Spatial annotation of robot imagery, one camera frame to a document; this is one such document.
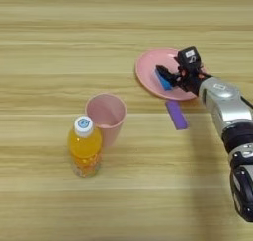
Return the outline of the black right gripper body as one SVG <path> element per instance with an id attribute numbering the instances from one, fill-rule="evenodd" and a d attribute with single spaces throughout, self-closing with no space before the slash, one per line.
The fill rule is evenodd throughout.
<path id="1" fill-rule="evenodd" d="M 202 67 L 193 69 L 192 71 L 186 71 L 181 69 L 175 74 L 176 85 L 183 89 L 185 92 L 192 92 L 198 96 L 200 87 L 204 81 L 211 78 L 209 74 L 205 72 Z"/>

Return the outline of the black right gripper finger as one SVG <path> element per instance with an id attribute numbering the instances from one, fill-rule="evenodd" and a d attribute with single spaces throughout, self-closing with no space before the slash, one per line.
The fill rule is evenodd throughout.
<path id="1" fill-rule="evenodd" d="M 175 87 L 178 85 L 179 73 L 171 73 L 165 66 L 157 65 L 155 67 L 156 75 L 163 87 Z"/>

